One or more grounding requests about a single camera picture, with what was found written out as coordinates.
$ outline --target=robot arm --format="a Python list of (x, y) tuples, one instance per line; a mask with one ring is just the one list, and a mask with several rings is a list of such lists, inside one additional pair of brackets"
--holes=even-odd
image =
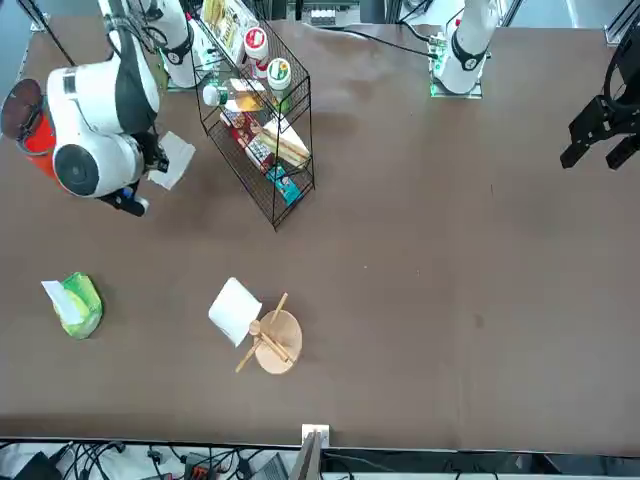
[(104, 62), (54, 70), (47, 97), (60, 184), (74, 195), (142, 215), (146, 203), (135, 197), (138, 181), (146, 170), (166, 171), (168, 161), (149, 132), (160, 100), (130, 17), (145, 17), (145, 33), (170, 59), (176, 83), (185, 86), (194, 84), (193, 32), (179, 0), (133, 1), (137, 9), (129, 0), (99, 0), (114, 54)]
[(447, 53), (436, 74), (447, 90), (465, 94), (473, 89), (499, 21), (496, 0), (466, 0), (460, 26), (447, 38)]
[[(617, 170), (640, 150), (640, 16), (616, 49), (605, 75), (603, 94), (596, 95), (569, 125), (571, 145), (560, 156), (564, 168), (573, 167), (591, 145), (615, 135), (626, 134), (607, 154), (607, 165)], [(620, 71), (625, 90), (620, 98), (611, 96), (611, 77)]]

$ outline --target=white bottle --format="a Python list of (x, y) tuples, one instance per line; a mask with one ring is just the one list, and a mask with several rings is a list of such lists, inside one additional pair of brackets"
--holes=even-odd
[(210, 107), (220, 106), (231, 112), (255, 112), (262, 110), (264, 102), (259, 95), (264, 91), (262, 84), (256, 80), (229, 78), (219, 87), (205, 85), (202, 98)]
[(251, 76), (253, 78), (267, 78), (269, 65), (269, 44), (267, 34), (260, 27), (247, 30), (244, 35), (244, 51), (251, 62)]
[(274, 58), (267, 69), (267, 81), (273, 94), (281, 102), (291, 84), (291, 65), (284, 58)]

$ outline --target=black wire rack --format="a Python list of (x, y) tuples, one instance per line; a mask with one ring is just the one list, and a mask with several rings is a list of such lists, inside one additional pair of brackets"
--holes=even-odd
[[(200, 17), (199, 12), (190, 12), (191, 17), (198, 24), (202, 32), (208, 37), (216, 47), (220, 62), (219, 72), (228, 72), (233, 78), (240, 80), (253, 80), (251, 76), (251, 66), (248, 62), (237, 65), (220, 48), (217, 39), (212, 34), (207, 23)], [(195, 89), (200, 123), (207, 136), (213, 140), (222, 153), (229, 166), (242, 182), (242, 185), (251, 195), (264, 215), (267, 217), (274, 229), (277, 230), (285, 217), (300, 203), (300, 201), (315, 189), (315, 175), (313, 165), (313, 139), (311, 120), (311, 78), (309, 72), (302, 63), (295, 57), (293, 52), (285, 45), (273, 28), (256, 12), (259, 26), (267, 34), (269, 59), (284, 58), (291, 67), (291, 83), (285, 96), (278, 101), (266, 79), (260, 80), (264, 90), (256, 89), (251, 82), (251, 94), (260, 110), (255, 112), (243, 112), (245, 120), (253, 125), (265, 126), (268, 122), (275, 122), (277, 126), (275, 152), (272, 152), (271, 161), (268, 165), (259, 163), (249, 157), (247, 151), (240, 145), (232, 132), (232, 125), (236, 120), (236, 115), (221, 107), (209, 107), (202, 99), (202, 88), (207, 81)], [(210, 65), (196, 66), (194, 62), (194, 78), (202, 78), (203, 68), (210, 68)], [(302, 164), (292, 165), (280, 156), (280, 136), (296, 123), (295, 132), (303, 141), (309, 157)], [(255, 144), (249, 144), (246, 148), (253, 152)], [(282, 184), (286, 183), (291, 190), (287, 196), (282, 193)]]

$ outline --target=green package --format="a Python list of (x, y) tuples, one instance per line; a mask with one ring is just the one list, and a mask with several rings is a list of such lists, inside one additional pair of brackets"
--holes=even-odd
[(87, 338), (102, 318), (102, 301), (91, 279), (76, 272), (62, 282), (42, 282), (62, 328), (73, 338)]

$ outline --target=brown table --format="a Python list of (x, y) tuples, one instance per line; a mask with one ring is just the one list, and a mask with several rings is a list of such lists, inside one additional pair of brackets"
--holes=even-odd
[[(79, 63), (103, 58), (97, 21), (54, 20)], [(144, 219), (63, 194), (2, 142), (0, 432), (295, 444), (316, 422), (340, 446), (637, 453), (640, 163), (558, 159), (601, 87), (602, 32), (500, 30), (484, 100), (460, 101), (428, 98), (423, 58), (278, 28), (311, 73), (318, 186), (278, 233), (192, 94), (166, 96), (160, 126), (196, 156), (174, 191), (142, 187)], [(36, 35), (26, 75), (60, 65)], [(82, 342), (40, 286), (73, 271), (105, 303)], [(289, 292), (289, 374), (234, 373), (249, 341), (207, 318), (229, 276), (265, 309)]]

